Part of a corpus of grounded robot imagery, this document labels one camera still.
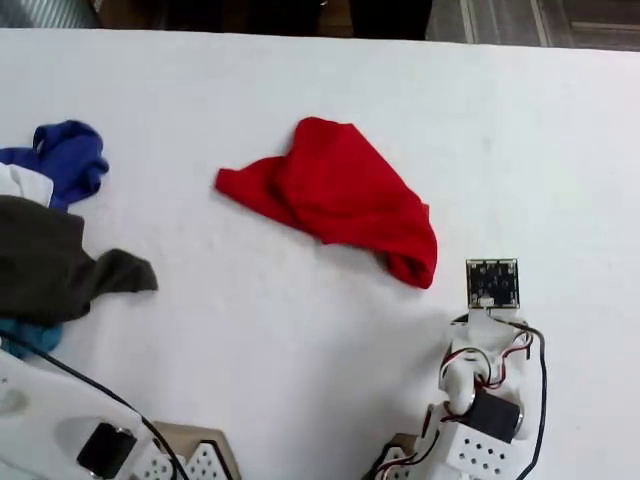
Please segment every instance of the perforated plastic part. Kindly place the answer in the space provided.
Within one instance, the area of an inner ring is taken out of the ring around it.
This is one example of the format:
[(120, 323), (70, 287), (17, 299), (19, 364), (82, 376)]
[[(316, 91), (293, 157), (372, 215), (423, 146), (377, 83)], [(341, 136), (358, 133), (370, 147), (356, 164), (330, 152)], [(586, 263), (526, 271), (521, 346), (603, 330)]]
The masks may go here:
[[(185, 465), (184, 459), (178, 457), (184, 466), (188, 480), (230, 480), (215, 448), (209, 443), (201, 443)], [(139, 480), (171, 480), (173, 467), (169, 456), (151, 445), (133, 471)]]
[(519, 465), (515, 447), (455, 422), (441, 427), (434, 456), (480, 480), (511, 480)]

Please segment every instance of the circuit board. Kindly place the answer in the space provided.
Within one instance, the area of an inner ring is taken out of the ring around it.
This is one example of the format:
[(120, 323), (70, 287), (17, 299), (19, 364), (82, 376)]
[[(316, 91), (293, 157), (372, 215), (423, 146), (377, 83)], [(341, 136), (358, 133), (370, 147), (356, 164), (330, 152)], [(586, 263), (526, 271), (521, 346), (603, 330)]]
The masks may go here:
[(469, 308), (520, 308), (518, 260), (467, 260)]

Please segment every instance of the red towel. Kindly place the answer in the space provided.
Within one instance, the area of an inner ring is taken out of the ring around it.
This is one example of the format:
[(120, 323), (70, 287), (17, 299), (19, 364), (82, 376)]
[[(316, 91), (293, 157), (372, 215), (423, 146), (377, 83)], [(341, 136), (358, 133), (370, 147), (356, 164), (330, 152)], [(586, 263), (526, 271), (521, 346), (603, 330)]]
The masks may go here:
[(221, 169), (215, 188), (324, 243), (381, 253), (390, 273), (410, 285), (433, 281), (429, 207), (351, 124), (306, 118), (288, 155)]

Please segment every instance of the white tablecloth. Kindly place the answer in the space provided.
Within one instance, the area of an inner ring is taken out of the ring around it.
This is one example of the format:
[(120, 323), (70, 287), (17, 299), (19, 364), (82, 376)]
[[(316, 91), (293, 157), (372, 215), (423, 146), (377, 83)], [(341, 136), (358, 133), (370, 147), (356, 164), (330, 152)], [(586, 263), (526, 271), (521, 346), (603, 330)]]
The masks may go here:
[[(548, 337), (531, 478), (635, 476), (638, 54), (2, 31), (0, 72), (0, 145), (94, 126), (111, 171), (72, 208), (85, 248), (146, 257), (160, 282), (94, 302), (56, 355), (151, 418), (223, 429), (246, 480), (356, 479), (417, 431), (470, 257), (519, 259)], [(355, 123), (431, 205), (431, 289), (211, 191), (308, 115)]]

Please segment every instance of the white robot part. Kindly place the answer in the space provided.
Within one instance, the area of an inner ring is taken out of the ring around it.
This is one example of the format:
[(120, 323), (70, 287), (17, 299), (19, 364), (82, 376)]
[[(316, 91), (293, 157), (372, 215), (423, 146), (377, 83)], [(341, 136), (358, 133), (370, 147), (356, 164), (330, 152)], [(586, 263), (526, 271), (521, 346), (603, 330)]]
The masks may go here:
[(135, 438), (114, 480), (128, 473), (151, 443), (131, 408), (75, 378), (31, 366), (0, 351), (0, 461), (47, 480), (88, 480), (77, 459), (96, 426)]

